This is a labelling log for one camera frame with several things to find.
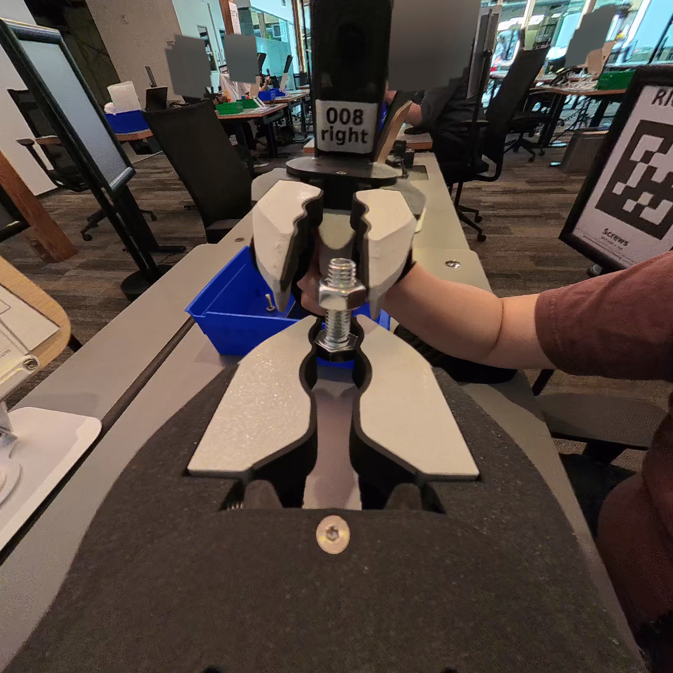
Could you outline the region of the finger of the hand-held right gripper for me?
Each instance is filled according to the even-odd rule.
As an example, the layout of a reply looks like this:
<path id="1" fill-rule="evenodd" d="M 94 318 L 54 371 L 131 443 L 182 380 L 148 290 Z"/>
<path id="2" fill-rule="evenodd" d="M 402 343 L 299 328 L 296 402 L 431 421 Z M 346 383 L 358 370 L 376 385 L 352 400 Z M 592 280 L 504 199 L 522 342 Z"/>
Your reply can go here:
<path id="1" fill-rule="evenodd" d="M 409 265 L 416 218 L 401 192 L 372 189 L 355 192 L 350 222 L 358 279 L 370 318 L 378 319 L 387 292 Z"/>
<path id="2" fill-rule="evenodd" d="M 252 209 L 255 264 L 280 312 L 310 265 L 323 209 L 322 189 L 297 181 L 278 181 Z"/>

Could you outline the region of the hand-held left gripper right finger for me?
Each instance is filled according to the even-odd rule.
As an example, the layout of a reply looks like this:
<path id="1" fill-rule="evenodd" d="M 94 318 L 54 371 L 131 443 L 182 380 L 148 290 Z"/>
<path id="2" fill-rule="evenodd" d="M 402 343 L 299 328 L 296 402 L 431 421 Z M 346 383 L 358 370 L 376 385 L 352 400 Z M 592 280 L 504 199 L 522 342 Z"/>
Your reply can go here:
<path id="1" fill-rule="evenodd" d="M 380 483 L 392 468 L 418 484 L 476 480 L 475 459 L 428 361 L 365 315 L 356 321 L 363 333 L 353 372 L 356 471 Z"/>

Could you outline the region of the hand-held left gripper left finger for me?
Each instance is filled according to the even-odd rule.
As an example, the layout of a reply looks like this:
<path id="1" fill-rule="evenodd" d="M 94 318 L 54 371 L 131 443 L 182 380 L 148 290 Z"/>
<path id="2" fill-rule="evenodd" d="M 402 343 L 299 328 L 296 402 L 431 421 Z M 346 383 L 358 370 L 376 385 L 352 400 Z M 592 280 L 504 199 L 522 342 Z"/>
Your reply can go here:
<path id="1" fill-rule="evenodd" d="M 261 342 L 236 367 L 192 455 L 191 476 L 247 481 L 299 449 L 315 430 L 307 381 L 317 318 L 307 317 Z"/>

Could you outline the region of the silver hex nut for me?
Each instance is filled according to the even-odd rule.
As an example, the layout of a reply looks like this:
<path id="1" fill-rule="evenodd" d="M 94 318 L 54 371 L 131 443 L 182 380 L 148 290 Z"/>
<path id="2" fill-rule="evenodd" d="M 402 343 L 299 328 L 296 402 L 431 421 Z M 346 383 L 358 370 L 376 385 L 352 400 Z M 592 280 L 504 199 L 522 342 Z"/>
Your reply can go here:
<path id="1" fill-rule="evenodd" d="M 349 287 L 337 287 L 322 279 L 318 285 L 318 305 L 325 311 L 353 311 L 363 306 L 367 300 L 366 286 L 356 281 Z"/>

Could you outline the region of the person's right forearm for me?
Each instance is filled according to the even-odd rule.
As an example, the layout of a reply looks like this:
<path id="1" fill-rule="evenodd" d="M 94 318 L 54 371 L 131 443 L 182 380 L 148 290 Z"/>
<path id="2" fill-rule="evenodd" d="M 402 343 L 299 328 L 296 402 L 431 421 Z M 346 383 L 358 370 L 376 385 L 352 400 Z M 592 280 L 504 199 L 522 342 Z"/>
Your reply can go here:
<path id="1" fill-rule="evenodd" d="M 451 357 L 505 369 L 555 369 L 536 332 L 539 298 L 539 294 L 498 298 L 414 265 L 387 292 L 384 309 Z"/>

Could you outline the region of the person's right hand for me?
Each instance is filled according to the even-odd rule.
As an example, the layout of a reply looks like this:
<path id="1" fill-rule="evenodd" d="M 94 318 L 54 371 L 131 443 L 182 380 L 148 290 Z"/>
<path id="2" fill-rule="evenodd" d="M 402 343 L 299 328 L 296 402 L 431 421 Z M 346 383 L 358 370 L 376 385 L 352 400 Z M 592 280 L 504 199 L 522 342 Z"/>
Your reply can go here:
<path id="1" fill-rule="evenodd" d="M 298 302 L 309 314 L 323 318 L 326 310 L 318 303 L 318 289 L 321 279 L 320 245 L 315 244 L 306 273 L 297 281 Z"/>

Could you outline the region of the wooden document stand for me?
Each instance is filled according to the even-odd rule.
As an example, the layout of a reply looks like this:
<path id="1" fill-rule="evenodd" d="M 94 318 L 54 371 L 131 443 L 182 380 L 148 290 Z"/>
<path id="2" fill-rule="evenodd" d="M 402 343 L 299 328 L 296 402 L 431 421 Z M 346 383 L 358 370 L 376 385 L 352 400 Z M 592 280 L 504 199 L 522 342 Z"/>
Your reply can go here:
<path id="1" fill-rule="evenodd" d="M 378 144 L 375 148 L 373 163 L 383 164 L 387 157 L 391 154 L 393 144 L 399 135 L 402 125 L 405 123 L 408 110 L 412 106 L 412 100 L 399 99 L 393 102 L 386 115 L 386 120 L 383 124 L 383 130 L 379 138 Z"/>
<path id="2" fill-rule="evenodd" d="M 63 308 L 35 283 L 1 259 L 1 287 L 52 320 L 59 331 L 22 361 L 1 366 L 1 550 L 91 448 L 100 420 L 39 407 L 7 409 L 7 399 L 26 381 L 72 347 L 72 327 Z"/>

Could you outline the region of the black office chair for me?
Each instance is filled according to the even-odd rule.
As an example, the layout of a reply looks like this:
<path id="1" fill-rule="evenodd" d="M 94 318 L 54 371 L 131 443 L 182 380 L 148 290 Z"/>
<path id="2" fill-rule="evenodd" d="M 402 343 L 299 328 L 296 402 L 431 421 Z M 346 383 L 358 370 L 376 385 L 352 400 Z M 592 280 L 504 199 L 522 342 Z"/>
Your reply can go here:
<path id="1" fill-rule="evenodd" d="M 252 177 L 219 122 L 213 102 L 145 111 L 143 116 L 187 189 L 210 244 L 252 208 Z"/>
<path id="2" fill-rule="evenodd" d="M 507 136 L 515 125 L 515 117 L 522 110 L 528 92 L 534 86 L 548 51 L 549 47 L 545 46 L 518 53 L 489 103 L 484 118 L 473 116 L 468 122 L 462 123 L 468 130 L 462 152 L 448 161 L 440 162 L 446 185 L 450 189 L 457 187 L 453 203 L 458 218 L 476 231 L 479 242 L 487 239 L 479 225 L 482 218 L 477 210 L 460 205 L 463 186 L 467 182 L 495 182 L 499 179 L 507 152 Z"/>

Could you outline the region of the white foam block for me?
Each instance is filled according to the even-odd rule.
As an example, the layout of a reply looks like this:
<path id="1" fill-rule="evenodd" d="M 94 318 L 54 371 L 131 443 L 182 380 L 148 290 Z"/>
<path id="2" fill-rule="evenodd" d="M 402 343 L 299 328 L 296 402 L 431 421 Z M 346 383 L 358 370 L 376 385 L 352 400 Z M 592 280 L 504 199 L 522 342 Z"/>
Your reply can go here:
<path id="1" fill-rule="evenodd" d="M 107 114 L 121 114 L 142 110 L 134 83 L 131 80 L 115 83 L 107 87 L 110 102 L 104 107 Z"/>

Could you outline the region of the grey trash bin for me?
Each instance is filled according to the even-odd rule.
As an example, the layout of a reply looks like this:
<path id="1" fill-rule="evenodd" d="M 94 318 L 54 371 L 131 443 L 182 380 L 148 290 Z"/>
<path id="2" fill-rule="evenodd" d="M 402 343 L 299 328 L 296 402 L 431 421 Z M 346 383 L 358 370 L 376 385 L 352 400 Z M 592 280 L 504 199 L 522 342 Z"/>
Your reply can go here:
<path id="1" fill-rule="evenodd" d="M 602 128 L 574 131 L 560 161 L 560 171 L 564 174 L 587 174 L 608 132 L 608 129 Z"/>

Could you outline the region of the printed paper sheet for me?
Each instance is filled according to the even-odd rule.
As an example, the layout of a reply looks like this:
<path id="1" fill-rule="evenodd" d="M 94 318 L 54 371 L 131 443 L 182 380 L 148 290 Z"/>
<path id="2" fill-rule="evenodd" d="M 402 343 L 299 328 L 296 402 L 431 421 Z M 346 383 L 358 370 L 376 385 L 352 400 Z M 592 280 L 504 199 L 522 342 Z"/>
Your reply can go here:
<path id="1" fill-rule="evenodd" d="M 1 287 L 1 366 L 22 361 L 59 331 L 49 318 Z"/>

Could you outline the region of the black framed marker sign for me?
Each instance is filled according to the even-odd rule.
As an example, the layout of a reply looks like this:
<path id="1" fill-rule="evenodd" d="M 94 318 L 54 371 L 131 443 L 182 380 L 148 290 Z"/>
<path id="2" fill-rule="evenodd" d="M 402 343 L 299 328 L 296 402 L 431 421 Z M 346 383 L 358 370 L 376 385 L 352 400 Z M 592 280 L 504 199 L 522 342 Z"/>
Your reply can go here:
<path id="1" fill-rule="evenodd" d="M 636 70 L 559 239 L 605 273 L 672 250 L 672 65 Z"/>

